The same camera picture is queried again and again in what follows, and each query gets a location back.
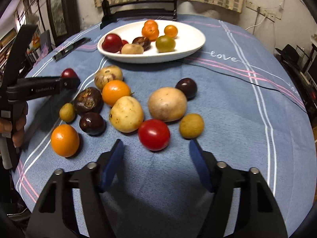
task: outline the orange tomato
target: orange tomato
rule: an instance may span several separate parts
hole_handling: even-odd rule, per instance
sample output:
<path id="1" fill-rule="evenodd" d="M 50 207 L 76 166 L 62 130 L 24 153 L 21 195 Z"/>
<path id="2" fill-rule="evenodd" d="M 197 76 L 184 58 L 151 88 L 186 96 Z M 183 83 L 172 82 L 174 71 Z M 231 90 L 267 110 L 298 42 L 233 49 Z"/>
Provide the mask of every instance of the orange tomato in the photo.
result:
<path id="1" fill-rule="evenodd" d="M 156 21 L 154 21 L 154 20 L 147 20 L 147 21 L 144 23 L 144 27 L 148 27 L 148 26 L 155 26 L 156 28 L 159 28 L 159 27 L 158 27 L 158 24 L 157 24 Z"/>
<path id="2" fill-rule="evenodd" d="M 174 25 L 167 25 L 164 29 L 166 36 L 174 38 L 178 34 L 178 30 Z"/>
<path id="3" fill-rule="evenodd" d="M 154 41 L 159 36 L 159 29 L 153 25 L 144 26 L 142 28 L 142 35 L 147 37 L 150 41 Z"/>
<path id="4" fill-rule="evenodd" d="M 68 124 L 62 124 L 52 132 L 51 146 L 59 156 L 73 156 L 79 148 L 79 143 L 77 131 Z"/>
<path id="5" fill-rule="evenodd" d="M 108 82 L 102 89 L 102 100 L 113 107 L 117 100 L 124 96 L 130 96 L 131 89 L 126 83 L 120 80 Z"/>

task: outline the green tomato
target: green tomato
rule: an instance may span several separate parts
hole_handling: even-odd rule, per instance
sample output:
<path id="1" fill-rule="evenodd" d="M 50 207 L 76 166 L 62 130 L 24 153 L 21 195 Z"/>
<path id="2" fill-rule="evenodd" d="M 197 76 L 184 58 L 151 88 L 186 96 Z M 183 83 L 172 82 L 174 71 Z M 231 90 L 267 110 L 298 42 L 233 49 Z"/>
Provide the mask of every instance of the green tomato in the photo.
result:
<path id="1" fill-rule="evenodd" d="M 176 42 L 171 37 L 164 35 L 157 38 L 155 45 L 160 53 L 166 53 L 174 51 Z"/>

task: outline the metal screw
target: metal screw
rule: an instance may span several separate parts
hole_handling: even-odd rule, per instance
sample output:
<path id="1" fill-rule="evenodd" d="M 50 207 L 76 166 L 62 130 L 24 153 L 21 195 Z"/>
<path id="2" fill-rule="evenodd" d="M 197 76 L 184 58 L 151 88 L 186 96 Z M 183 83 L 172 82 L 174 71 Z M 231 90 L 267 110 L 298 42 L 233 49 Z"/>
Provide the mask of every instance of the metal screw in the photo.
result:
<path id="1" fill-rule="evenodd" d="M 93 169 L 93 168 L 95 168 L 96 166 L 97 166 L 96 162 L 90 162 L 90 163 L 88 163 L 88 165 L 87 165 L 87 167 L 88 167 L 89 169 Z"/>
<path id="2" fill-rule="evenodd" d="M 63 172 L 64 172 L 64 170 L 61 169 L 61 168 L 58 168 L 58 169 L 56 169 L 56 170 L 54 171 L 54 173 L 55 173 L 57 176 L 61 175 Z"/>
<path id="3" fill-rule="evenodd" d="M 227 164 L 225 162 L 219 161 L 217 163 L 217 166 L 220 167 L 220 168 L 225 168 L 227 166 Z"/>
<path id="4" fill-rule="evenodd" d="M 250 171 L 251 171 L 251 173 L 253 173 L 253 174 L 258 174 L 260 171 L 259 171 L 259 169 L 257 169 L 256 167 L 252 167 L 251 169 L 250 169 Z"/>

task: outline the black wire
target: black wire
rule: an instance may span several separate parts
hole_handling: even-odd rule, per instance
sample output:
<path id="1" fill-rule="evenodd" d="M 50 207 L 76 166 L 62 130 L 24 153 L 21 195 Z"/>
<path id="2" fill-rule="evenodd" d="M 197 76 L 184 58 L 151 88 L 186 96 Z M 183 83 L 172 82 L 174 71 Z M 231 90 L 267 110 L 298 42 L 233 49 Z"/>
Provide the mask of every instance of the black wire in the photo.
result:
<path id="1" fill-rule="evenodd" d="M 257 85 L 257 84 L 255 84 L 255 83 L 251 83 L 251 82 L 249 82 L 249 81 L 247 81 L 247 80 L 244 80 L 244 79 L 242 79 L 242 78 L 240 78 L 240 77 L 237 77 L 237 76 L 234 76 L 234 75 L 230 75 L 230 74 L 226 74 L 226 73 L 222 73 L 222 72 L 218 72 L 218 71 L 212 70 L 212 69 L 210 69 L 210 68 L 208 68 L 208 67 L 206 67 L 206 66 L 189 63 L 189 62 L 187 62 L 187 61 L 186 61 L 185 63 L 186 63 L 186 64 L 189 64 L 189 65 L 193 65 L 193 66 L 205 68 L 205 69 L 207 69 L 207 70 L 210 70 L 210 71 L 212 71 L 212 72 L 219 73 L 219 74 L 222 74 L 222 75 L 225 75 L 225 76 L 234 77 L 234 78 L 236 78 L 236 79 L 242 80 L 242 81 L 244 81 L 244 82 L 246 82 L 246 83 L 249 83 L 249 84 L 252 84 L 252 85 L 254 85 L 254 86 L 258 86 L 258 87 L 261 87 L 261 88 L 264 88 L 264 89 L 268 89 L 268 90 L 272 90 L 272 91 L 277 91 L 277 92 L 281 93 L 283 96 L 285 96 L 287 99 L 289 99 L 292 103 L 294 103 L 295 105 L 297 105 L 300 110 L 302 110 L 304 113 L 307 114 L 307 112 L 305 112 L 298 104 L 296 104 L 293 100 L 291 100 L 288 96 L 286 96 L 285 94 L 283 94 L 283 93 L 282 93 L 281 91 L 279 91 L 278 89 L 274 89 L 274 88 L 270 88 L 270 87 L 264 87 L 264 86 L 261 86 L 261 85 Z"/>

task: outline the white sticker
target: white sticker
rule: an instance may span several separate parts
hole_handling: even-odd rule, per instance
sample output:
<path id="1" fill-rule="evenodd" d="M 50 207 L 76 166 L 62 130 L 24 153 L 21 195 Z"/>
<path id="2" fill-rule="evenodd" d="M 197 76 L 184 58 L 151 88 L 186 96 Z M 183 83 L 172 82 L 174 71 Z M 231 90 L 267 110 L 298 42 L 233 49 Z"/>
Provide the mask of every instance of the white sticker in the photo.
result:
<path id="1" fill-rule="evenodd" d="M 11 117 L 11 112 L 10 111 L 5 111 L 5 110 L 1 110 L 1 117 L 2 118 L 10 118 Z"/>
<path id="2" fill-rule="evenodd" d="M 2 133 L 2 137 L 4 137 L 4 138 L 11 138 L 11 132 L 4 132 L 4 133 Z"/>

